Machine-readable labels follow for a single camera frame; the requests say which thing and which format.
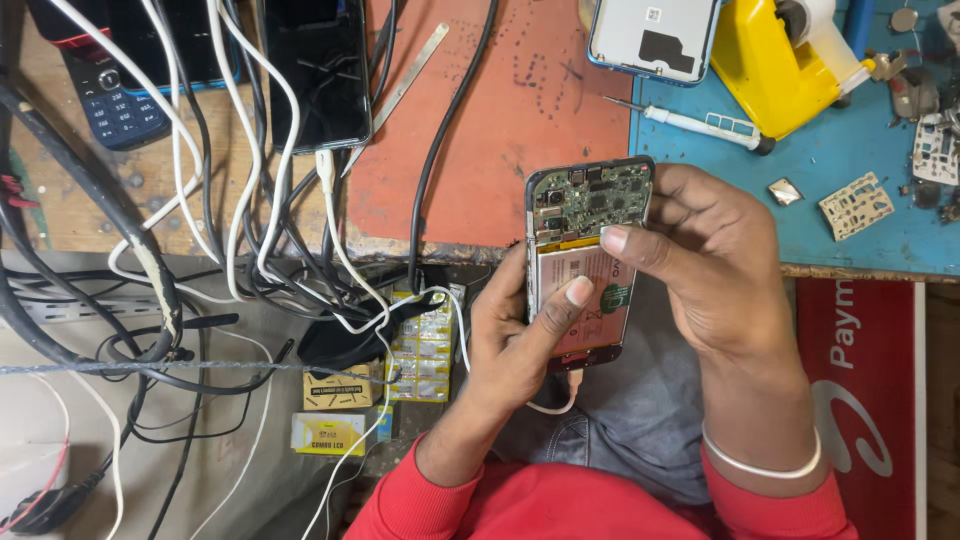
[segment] lap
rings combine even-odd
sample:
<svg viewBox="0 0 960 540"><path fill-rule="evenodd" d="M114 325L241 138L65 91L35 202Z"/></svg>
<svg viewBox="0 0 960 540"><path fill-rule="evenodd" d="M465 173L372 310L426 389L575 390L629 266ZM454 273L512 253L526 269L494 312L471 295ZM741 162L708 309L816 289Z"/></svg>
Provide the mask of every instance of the lap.
<svg viewBox="0 0 960 540"><path fill-rule="evenodd" d="M545 393L557 388L565 392L565 382ZM587 369L567 414L518 410L493 449L505 460L586 464L666 503L700 504L709 500L702 421L696 354L677 330L665 286L638 275L623 355Z"/></svg>

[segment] red sweatshirt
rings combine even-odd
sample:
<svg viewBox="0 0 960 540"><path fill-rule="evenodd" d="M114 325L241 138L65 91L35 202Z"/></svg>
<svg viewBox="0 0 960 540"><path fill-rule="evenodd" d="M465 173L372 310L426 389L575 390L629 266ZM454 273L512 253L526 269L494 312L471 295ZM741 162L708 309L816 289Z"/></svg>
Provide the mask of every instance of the red sweatshirt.
<svg viewBox="0 0 960 540"><path fill-rule="evenodd" d="M488 463L471 482L440 487L420 474L416 449L377 484L346 540L709 538L635 484L594 469ZM706 458L704 471L716 514L734 539L857 539L833 473L813 493L771 499L729 483Z"/></svg>

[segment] yellow dispenser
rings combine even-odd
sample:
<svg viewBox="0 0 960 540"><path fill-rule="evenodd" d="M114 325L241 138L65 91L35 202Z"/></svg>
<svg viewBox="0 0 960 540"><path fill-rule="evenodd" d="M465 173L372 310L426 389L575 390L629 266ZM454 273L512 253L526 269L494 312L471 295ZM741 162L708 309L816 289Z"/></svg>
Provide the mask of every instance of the yellow dispenser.
<svg viewBox="0 0 960 540"><path fill-rule="evenodd" d="M871 60L856 61L833 24L833 0L809 4L803 4L809 22L793 43L774 0L732 0L717 21L710 65L760 132L776 140L865 81L875 67Z"/></svg>

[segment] red banner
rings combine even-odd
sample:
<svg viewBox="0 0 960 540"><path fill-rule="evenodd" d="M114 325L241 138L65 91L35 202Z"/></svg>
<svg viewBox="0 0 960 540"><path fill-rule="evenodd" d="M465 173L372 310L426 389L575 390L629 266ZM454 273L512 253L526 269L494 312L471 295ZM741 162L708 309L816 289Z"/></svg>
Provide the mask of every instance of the red banner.
<svg viewBox="0 0 960 540"><path fill-rule="evenodd" d="M923 294L922 283L797 280L817 430L865 539L925 538Z"/></svg>

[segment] white screwdriver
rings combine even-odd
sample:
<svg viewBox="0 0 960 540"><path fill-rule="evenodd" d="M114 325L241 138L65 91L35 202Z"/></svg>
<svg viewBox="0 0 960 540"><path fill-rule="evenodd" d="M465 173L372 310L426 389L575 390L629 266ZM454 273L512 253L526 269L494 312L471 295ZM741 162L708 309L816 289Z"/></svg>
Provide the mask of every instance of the white screwdriver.
<svg viewBox="0 0 960 540"><path fill-rule="evenodd" d="M719 125L711 126L707 122L701 122L700 120L695 120L689 116L683 116L681 114L676 114L675 112L670 112L666 109L660 109L652 105L643 107L642 105L634 105L629 101L623 101L622 99L612 98L610 96L604 96L604 99L613 101L617 105L622 105L623 107L628 107L633 110L637 110L643 113L645 118L650 118L651 120L656 120L663 124L670 124L671 126L677 126L678 128L683 128L685 130L690 130L691 132L696 132L698 134L715 136L717 138L722 138L728 140L732 143L739 144L747 150L756 152L761 156L766 156L774 151L774 147L777 145L777 140L770 137L761 135L760 131L748 122L738 121L742 124L749 125L754 128L752 135L743 135L739 134L733 130L725 130L720 128Z"/></svg>

